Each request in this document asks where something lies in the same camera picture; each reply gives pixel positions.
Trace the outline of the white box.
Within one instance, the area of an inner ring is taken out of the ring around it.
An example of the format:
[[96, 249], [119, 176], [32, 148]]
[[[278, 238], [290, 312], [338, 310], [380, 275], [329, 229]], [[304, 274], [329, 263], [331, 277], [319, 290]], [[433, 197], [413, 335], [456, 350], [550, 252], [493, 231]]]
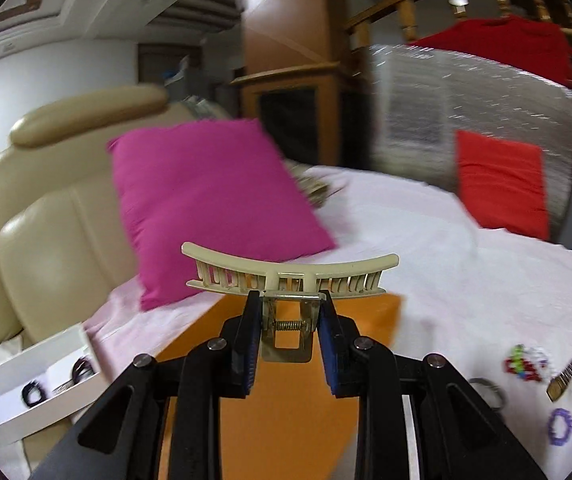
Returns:
[[90, 406], [108, 381], [80, 324], [0, 364], [0, 447]]

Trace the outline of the cream hair claw clip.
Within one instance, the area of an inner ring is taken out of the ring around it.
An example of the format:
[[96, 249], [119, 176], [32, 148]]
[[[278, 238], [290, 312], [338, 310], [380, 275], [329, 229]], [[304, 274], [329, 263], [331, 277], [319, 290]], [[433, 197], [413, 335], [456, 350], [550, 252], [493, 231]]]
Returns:
[[196, 263], [197, 278], [187, 285], [204, 292], [260, 295], [261, 354], [270, 362], [307, 363], [312, 359], [324, 292], [334, 299], [382, 295], [382, 274], [399, 265], [389, 254], [345, 263], [275, 263], [216, 252], [191, 242], [181, 247]]

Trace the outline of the red pillow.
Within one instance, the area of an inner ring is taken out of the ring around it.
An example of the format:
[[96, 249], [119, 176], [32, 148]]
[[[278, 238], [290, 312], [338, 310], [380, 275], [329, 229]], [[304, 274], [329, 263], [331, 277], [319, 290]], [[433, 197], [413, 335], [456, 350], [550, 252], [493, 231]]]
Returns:
[[548, 240], [542, 150], [529, 143], [456, 133], [458, 197], [485, 229]]

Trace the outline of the brown wooden cabinet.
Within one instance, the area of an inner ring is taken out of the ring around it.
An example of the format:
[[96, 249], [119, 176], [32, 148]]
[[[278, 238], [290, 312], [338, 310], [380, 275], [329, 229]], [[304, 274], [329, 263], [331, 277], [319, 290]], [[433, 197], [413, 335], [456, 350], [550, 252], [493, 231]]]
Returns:
[[245, 73], [234, 80], [289, 159], [362, 168], [366, 103], [352, 74], [347, 0], [245, 0]]

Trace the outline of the red cloth on railing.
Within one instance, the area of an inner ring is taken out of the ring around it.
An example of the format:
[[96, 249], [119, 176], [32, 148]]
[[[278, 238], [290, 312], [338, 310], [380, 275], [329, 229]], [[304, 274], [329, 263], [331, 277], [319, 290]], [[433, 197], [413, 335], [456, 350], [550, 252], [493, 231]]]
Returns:
[[466, 18], [410, 46], [476, 55], [563, 86], [572, 79], [572, 47], [562, 29], [517, 15]]

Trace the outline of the silver insulated foil panel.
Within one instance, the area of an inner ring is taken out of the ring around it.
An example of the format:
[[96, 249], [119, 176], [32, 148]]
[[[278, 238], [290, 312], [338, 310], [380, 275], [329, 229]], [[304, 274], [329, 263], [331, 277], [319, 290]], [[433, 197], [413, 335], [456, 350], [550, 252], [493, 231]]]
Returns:
[[373, 170], [453, 192], [458, 130], [540, 146], [559, 236], [572, 190], [570, 89], [479, 56], [402, 44], [369, 47], [367, 63]]

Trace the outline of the beige leather sofa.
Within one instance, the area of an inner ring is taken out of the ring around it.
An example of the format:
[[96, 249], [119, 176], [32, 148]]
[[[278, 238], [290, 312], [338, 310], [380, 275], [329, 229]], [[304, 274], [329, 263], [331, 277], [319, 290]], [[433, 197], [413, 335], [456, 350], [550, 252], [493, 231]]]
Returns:
[[65, 98], [13, 125], [0, 154], [0, 364], [80, 324], [109, 384], [214, 306], [216, 295], [203, 292], [141, 309], [107, 144], [134, 129], [223, 116], [216, 103], [171, 102], [141, 84]]

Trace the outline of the orange cardboard tray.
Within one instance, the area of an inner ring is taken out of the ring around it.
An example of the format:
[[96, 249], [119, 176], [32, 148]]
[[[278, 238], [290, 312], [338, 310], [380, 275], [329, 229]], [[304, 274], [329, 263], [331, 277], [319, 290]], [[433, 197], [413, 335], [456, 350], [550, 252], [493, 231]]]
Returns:
[[[405, 298], [393, 294], [335, 301], [340, 315], [362, 335], [391, 344]], [[158, 353], [185, 356], [219, 335], [228, 318], [242, 314], [245, 298], [224, 296]], [[353, 479], [358, 399], [335, 399], [326, 384], [318, 342], [307, 363], [258, 362], [245, 400], [221, 401], [223, 479]]]

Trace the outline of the magenta pillow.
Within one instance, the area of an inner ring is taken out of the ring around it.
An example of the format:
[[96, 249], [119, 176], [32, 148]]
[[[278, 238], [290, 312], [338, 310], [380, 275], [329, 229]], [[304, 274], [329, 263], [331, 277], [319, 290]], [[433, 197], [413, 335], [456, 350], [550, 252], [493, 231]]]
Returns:
[[195, 295], [186, 242], [272, 262], [335, 246], [258, 120], [136, 129], [107, 151], [145, 311]]

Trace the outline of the white pink bedspread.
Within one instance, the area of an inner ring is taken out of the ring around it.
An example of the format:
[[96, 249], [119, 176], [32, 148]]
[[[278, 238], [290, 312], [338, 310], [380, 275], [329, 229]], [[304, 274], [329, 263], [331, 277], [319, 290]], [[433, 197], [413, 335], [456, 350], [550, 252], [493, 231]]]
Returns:
[[560, 370], [572, 356], [572, 250], [504, 230], [480, 228], [451, 193], [374, 172], [316, 167], [347, 186], [318, 210], [336, 248], [319, 263], [394, 252], [382, 276], [403, 296], [393, 347], [418, 358], [435, 351], [466, 377], [506, 394], [508, 428], [548, 478], [572, 471], [572, 385], [552, 402], [543, 382], [507, 373], [516, 346]]

